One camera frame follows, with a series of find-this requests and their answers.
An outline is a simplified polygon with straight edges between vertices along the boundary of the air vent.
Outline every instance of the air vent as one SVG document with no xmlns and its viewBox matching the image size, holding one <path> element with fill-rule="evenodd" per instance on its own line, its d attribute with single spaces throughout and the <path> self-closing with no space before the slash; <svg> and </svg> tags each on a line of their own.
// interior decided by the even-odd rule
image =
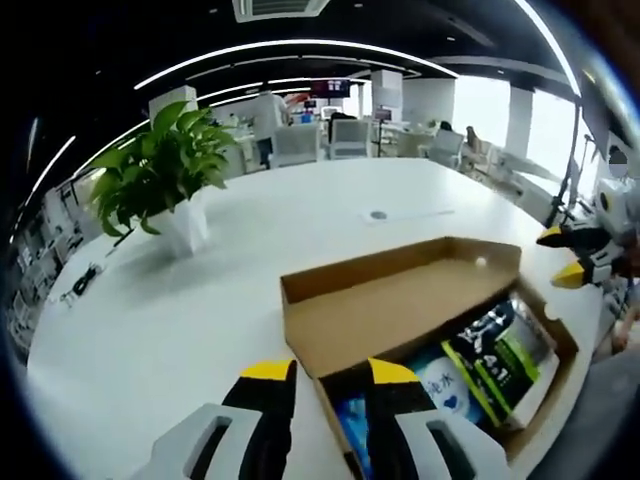
<svg viewBox="0 0 640 480">
<path fill-rule="evenodd" d="M 317 17 L 329 0 L 233 0 L 238 22 L 286 17 Z"/>
</svg>

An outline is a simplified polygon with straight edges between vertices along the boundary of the white flower pot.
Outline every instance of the white flower pot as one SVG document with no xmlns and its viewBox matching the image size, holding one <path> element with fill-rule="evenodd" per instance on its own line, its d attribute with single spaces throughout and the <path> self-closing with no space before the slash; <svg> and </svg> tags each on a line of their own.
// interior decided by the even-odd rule
<svg viewBox="0 0 640 480">
<path fill-rule="evenodd" d="M 160 232 L 158 240 L 175 258 L 193 256 L 209 240 L 204 203 L 198 195 L 177 204 L 174 213 L 165 210 L 150 217 L 149 225 Z"/>
</svg>

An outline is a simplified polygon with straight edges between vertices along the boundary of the ceiling light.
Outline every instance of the ceiling light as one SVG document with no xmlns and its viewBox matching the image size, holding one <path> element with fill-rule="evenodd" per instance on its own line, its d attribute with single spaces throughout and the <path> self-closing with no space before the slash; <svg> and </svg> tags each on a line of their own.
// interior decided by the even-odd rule
<svg viewBox="0 0 640 480">
<path fill-rule="evenodd" d="M 285 88 L 283 90 L 273 90 L 271 93 L 302 93 L 302 92 L 310 92 L 311 88 Z M 241 100 L 248 100 L 250 98 L 256 98 L 259 93 L 251 93 L 249 95 L 242 95 L 241 97 L 229 98 L 227 100 L 221 100 L 220 102 L 215 102 L 210 104 L 210 107 L 219 107 L 220 105 L 226 105 L 227 103 L 235 103 Z"/>
<path fill-rule="evenodd" d="M 126 147 L 127 145 L 131 145 L 133 142 L 135 142 L 136 137 L 132 137 L 129 140 L 127 140 L 126 142 L 124 142 L 122 145 L 118 146 L 118 150 L 122 150 L 124 147 Z"/>
<path fill-rule="evenodd" d="M 38 117 L 33 119 L 31 124 L 31 132 L 29 132 L 29 145 L 27 147 L 27 171 L 29 170 L 29 162 L 31 162 L 31 152 L 33 151 L 33 144 L 36 141 L 36 132 L 38 130 Z"/>
<path fill-rule="evenodd" d="M 380 67 L 386 67 L 386 68 L 390 68 L 393 70 L 401 70 L 403 72 L 408 72 L 412 75 L 415 76 L 420 76 L 420 74 L 418 72 L 416 72 L 415 70 L 411 70 L 410 68 L 404 68 L 404 67 L 400 67 L 398 65 L 391 65 L 388 63 L 383 63 L 383 62 L 376 62 L 374 60 L 365 60 L 362 58 L 356 58 L 356 57 L 338 57 L 338 56 L 332 56 L 332 55 L 302 55 L 302 59 L 317 59 L 317 60 L 342 60 L 342 61 L 346 61 L 346 62 L 350 62 L 350 63 L 356 63 L 356 64 L 360 64 L 360 65 L 377 65 Z M 298 55 L 285 55 L 285 56 L 279 56 L 279 57 L 263 57 L 263 58 L 257 58 L 257 59 L 253 59 L 253 60 L 245 60 L 243 62 L 235 62 L 235 63 L 231 63 L 229 65 L 223 65 L 222 67 L 216 67 L 216 68 L 212 68 L 210 70 L 205 70 L 204 72 L 200 72 L 200 73 L 196 73 L 195 75 L 191 75 L 190 77 L 187 77 L 187 80 L 194 80 L 196 78 L 200 78 L 203 77 L 205 75 L 209 75 L 210 73 L 215 73 L 215 72 L 219 72 L 221 70 L 226 70 L 227 68 L 231 68 L 231 67 L 238 67 L 240 65 L 249 65 L 252 63 L 260 63 L 260 62 L 271 62 L 271 61 L 276 61 L 276 60 L 300 60 L 300 57 Z"/>
<path fill-rule="evenodd" d="M 25 205 L 29 203 L 29 201 L 31 200 L 31 197 L 33 197 L 33 194 L 36 193 L 36 190 L 38 189 L 38 187 L 40 186 L 40 184 L 44 180 L 44 177 L 47 175 L 47 173 L 49 173 L 49 170 L 51 170 L 51 167 L 53 167 L 53 164 L 58 161 L 58 159 L 62 156 L 64 151 L 67 148 L 69 148 L 69 146 L 75 141 L 75 139 L 76 139 L 76 136 L 74 135 L 69 140 L 67 140 L 65 142 L 65 144 L 62 146 L 62 148 L 60 148 L 60 150 L 58 150 L 58 153 L 56 153 L 55 156 L 51 159 L 51 161 L 49 162 L 49 165 L 47 165 L 47 168 L 44 169 L 44 171 L 40 174 L 40 177 L 38 178 L 36 183 L 33 185 L 33 188 L 31 189 L 31 194 L 27 198 L 27 201 L 25 202 Z"/>
<path fill-rule="evenodd" d="M 301 93 L 301 92 L 310 92 L 311 88 L 285 88 L 283 90 L 273 90 L 271 93 Z"/>
<path fill-rule="evenodd" d="M 120 140 L 122 140 L 124 137 L 126 137 L 127 135 L 129 135 L 130 133 L 136 131 L 137 129 L 139 129 L 140 127 L 143 127 L 144 125 L 146 125 L 147 123 L 149 123 L 149 120 L 145 120 L 143 122 L 140 122 L 138 125 L 136 125 L 135 127 L 131 127 L 129 130 L 127 130 L 126 132 L 124 132 L 122 135 L 119 135 L 118 137 L 114 138 L 113 140 L 111 140 L 109 143 L 107 143 L 104 147 L 102 147 L 100 150 L 98 150 L 96 153 L 94 153 L 91 158 L 89 160 L 87 160 L 86 162 L 84 162 L 82 164 L 82 166 L 77 169 L 71 178 L 75 178 L 78 176 L 78 174 L 85 169 L 85 167 L 87 167 L 87 165 L 89 165 L 91 162 L 93 162 L 99 155 L 102 155 L 102 153 L 104 153 L 109 147 L 111 147 L 112 145 L 114 145 L 115 143 L 118 143 Z"/>
<path fill-rule="evenodd" d="M 359 83 L 364 83 L 367 81 L 367 80 L 360 80 L 357 78 L 350 78 L 350 77 L 317 77 L 317 78 L 294 77 L 294 78 L 281 78 L 280 80 L 269 80 L 268 83 L 273 84 L 273 83 L 288 83 L 288 82 L 315 82 L 315 81 L 321 81 L 321 80 L 351 80 L 352 82 L 359 82 Z"/>
<path fill-rule="evenodd" d="M 22 205 L 22 211 L 20 212 L 20 215 L 18 215 L 18 219 L 16 220 L 16 224 L 14 225 L 14 228 L 16 228 L 19 224 L 20 224 L 20 220 L 22 220 L 22 216 L 24 215 L 24 206 L 26 205 L 26 203 L 24 203 Z"/>
<path fill-rule="evenodd" d="M 210 107 L 218 107 L 220 105 L 225 105 L 227 103 L 239 102 L 240 100 L 245 100 L 245 99 L 248 99 L 248 98 L 255 98 L 258 95 L 259 94 L 257 94 L 257 93 L 252 93 L 250 95 L 242 95 L 241 97 L 235 97 L 235 98 L 230 98 L 228 100 L 222 100 L 220 102 L 211 103 L 209 106 Z"/>
<path fill-rule="evenodd" d="M 204 55 L 200 55 L 198 57 L 191 58 L 189 60 L 185 60 L 184 62 L 178 63 L 172 67 L 169 67 L 161 72 L 158 72 L 146 80 L 135 85 L 134 90 L 139 90 L 142 87 L 149 85 L 151 82 L 156 81 L 157 79 L 164 77 L 165 75 L 175 72 L 183 67 L 188 65 L 193 65 L 194 63 L 200 62 L 202 60 L 207 60 L 209 58 L 219 57 L 221 55 L 225 55 L 227 53 L 241 52 L 244 50 L 252 50 L 254 48 L 261 47 L 277 47 L 283 45 L 330 45 L 335 47 L 346 47 L 346 48 L 357 48 L 360 50 L 369 50 L 372 52 L 383 53 L 387 55 L 392 55 L 399 58 L 404 58 L 405 60 L 410 60 L 412 62 L 419 63 L 421 65 L 434 68 L 443 73 L 451 75 L 454 78 L 458 77 L 458 74 L 449 70 L 448 68 L 437 65 L 433 62 L 429 62 L 423 58 L 419 58 L 413 55 L 409 55 L 408 53 L 399 52 L 397 50 L 391 50 L 389 48 L 376 47 L 374 45 L 367 45 L 363 43 L 356 42 L 345 42 L 342 40 L 323 40 L 323 39 L 292 39 L 292 40 L 271 40 L 266 42 L 257 42 L 257 43 L 248 43 L 245 45 L 237 45 L 235 47 L 223 48 L 222 50 L 215 50 L 213 52 L 205 53 Z"/>
<path fill-rule="evenodd" d="M 236 90 L 246 90 L 249 88 L 259 87 L 260 85 L 262 85 L 262 82 L 247 83 L 246 85 L 240 85 L 238 87 L 225 88 L 224 90 L 219 90 L 217 92 L 207 93 L 206 95 L 196 98 L 196 100 L 205 100 L 207 98 L 215 97 L 216 95 L 222 95 L 223 93 L 235 92 Z"/>
<path fill-rule="evenodd" d="M 582 72 L 589 79 L 591 83 L 596 83 L 596 78 L 593 76 L 591 72 L 588 72 L 587 70 L 582 70 Z"/>
<path fill-rule="evenodd" d="M 279 80 L 269 80 L 267 83 L 277 84 L 277 83 L 290 83 L 290 82 L 313 82 L 316 80 L 350 80 L 352 82 L 357 82 L 357 83 L 366 83 L 371 81 L 371 80 L 361 80 L 358 78 L 349 78 L 349 77 L 318 77 L 318 78 L 294 77 L 294 78 L 281 78 Z M 260 85 L 262 85 L 262 82 L 248 83 L 246 85 L 240 85 L 239 87 L 225 88 L 224 90 L 218 90 L 217 92 L 207 93 L 206 95 L 202 95 L 201 97 L 196 98 L 196 100 L 197 101 L 206 100 L 207 98 L 216 97 L 218 95 L 222 95 L 223 93 L 235 92 L 236 90 L 248 90 L 250 88 L 259 87 Z"/>
<path fill-rule="evenodd" d="M 547 44 L 553 51 L 554 55 L 560 62 L 560 66 L 562 67 L 562 71 L 569 80 L 569 86 L 575 95 L 580 96 L 580 87 L 578 87 L 578 81 L 576 80 L 573 71 L 571 70 L 571 66 L 569 65 L 569 61 L 567 57 L 564 55 L 564 52 L 560 48 L 558 41 L 549 30 L 549 27 L 542 21 L 538 12 L 536 12 L 531 5 L 529 5 L 525 0 L 513 0 L 516 4 L 527 14 L 527 16 L 531 19 L 536 28 L 540 31 L 544 39 L 547 41 Z"/>
</svg>

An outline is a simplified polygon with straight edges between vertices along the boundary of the green leaves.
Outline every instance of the green leaves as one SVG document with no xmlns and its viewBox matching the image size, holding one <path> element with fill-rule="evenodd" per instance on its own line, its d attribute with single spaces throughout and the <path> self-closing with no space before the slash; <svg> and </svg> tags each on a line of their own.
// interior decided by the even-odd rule
<svg viewBox="0 0 640 480">
<path fill-rule="evenodd" d="M 93 168 L 120 168 L 128 155 L 129 151 L 126 148 L 122 150 L 114 148 L 100 155 L 89 166 Z"/>
<path fill-rule="evenodd" d="M 115 173 L 107 170 L 102 175 L 100 175 L 100 178 L 93 187 L 93 191 L 91 192 L 89 201 L 93 202 L 101 195 L 111 192 L 117 187 L 118 182 L 118 176 Z"/>
<path fill-rule="evenodd" d="M 187 103 L 189 102 L 182 101 L 170 103 L 158 112 L 156 118 L 153 120 L 152 129 L 156 138 L 162 137 L 171 127 L 173 127 Z"/>
<path fill-rule="evenodd" d="M 210 112 L 210 109 L 203 108 L 202 110 L 194 110 L 192 112 L 185 112 L 180 115 L 180 118 L 176 122 L 176 128 L 181 132 L 188 132 L 191 127 L 201 118 L 205 117 Z"/>
<path fill-rule="evenodd" d="M 140 220 L 140 228 L 142 228 L 142 230 L 147 232 L 149 235 L 160 235 L 160 232 L 158 230 L 149 225 L 149 219 L 147 218 L 146 214 Z"/>
<path fill-rule="evenodd" d="M 176 209 L 176 200 L 173 198 L 171 192 L 164 192 L 164 203 L 167 205 L 167 208 L 171 213 L 173 213 Z"/>
<path fill-rule="evenodd" d="M 139 219 L 145 232 L 158 235 L 148 217 L 173 212 L 206 185 L 226 188 L 221 173 L 228 165 L 224 147 L 235 141 L 224 127 L 209 125 L 209 109 L 182 113 L 186 104 L 167 105 L 151 131 L 139 132 L 130 146 L 111 149 L 93 161 L 93 167 L 106 169 L 91 201 L 107 235 L 122 236 L 117 226 L 130 229 L 132 219 Z"/>
<path fill-rule="evenodd" d="M 155 135 L 151 132 L 142 134 L 140 138 L 140 152 L 143 158 L 150 158 L 156 152 Z"/>
<path fill-rule="evenodd" d="M 218 187 L 222 190 L 227 188 L 227 186 L 224 183 L 224 180 L 222 179 L 222 177 L 220 176 L 220 173 L 217 170 L 213 168 L 209 168 L 204 171 L 204 176 L 207 178 L 207 181 L 209 182 L 210 185 L 213 185 L 214 187 Z"/>
<path fill-rule="evenodd" d="M 129 165 L 122 174 L 122 183 L 124 185 L 127 185 L 129 183 L 135 182 L 138 176 L 142 174 L 142 172 L 144 172 L 142 167 L 138 165 Z"/>
</svg>

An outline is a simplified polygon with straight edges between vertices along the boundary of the office desk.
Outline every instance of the office desk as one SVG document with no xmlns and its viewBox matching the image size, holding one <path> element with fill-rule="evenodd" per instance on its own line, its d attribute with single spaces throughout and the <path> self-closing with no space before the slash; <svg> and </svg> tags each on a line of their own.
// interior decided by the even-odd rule
<svg viewBox="0 0 640 480">
<path fill-rule="evenodd" d="M 595 287 L 550 285 L 568 251 L 536 246 L 542 227 L 532 218 L 424 159 L 318 162 L 228 185 L 202 192 L 210 249 L 169 261 L 157 238 L 136 231 L 68 314 L 40 322 L 28 364 L 32 405 L 81 478 L 126 478 L 160 435 L 202 404 L 220 402 L 244 368 L 292 356 L 280 275 L 444 235 L 520 245 L 523 273 L 581 348 L 560 402 L 515 459 L 515 478 L 531 472 L 581 389 L 601 310 Z M 371 210 L 395 212 L 397 220 L 366 222 L 362 213 Z M 445 210 L 453 211 L 434 214 Z M 77 254 L 79 271 L 112 244 L 96 242 Z M 298 371 L 285 478 L 351 479 L 312 383 Z"/>
</svg>

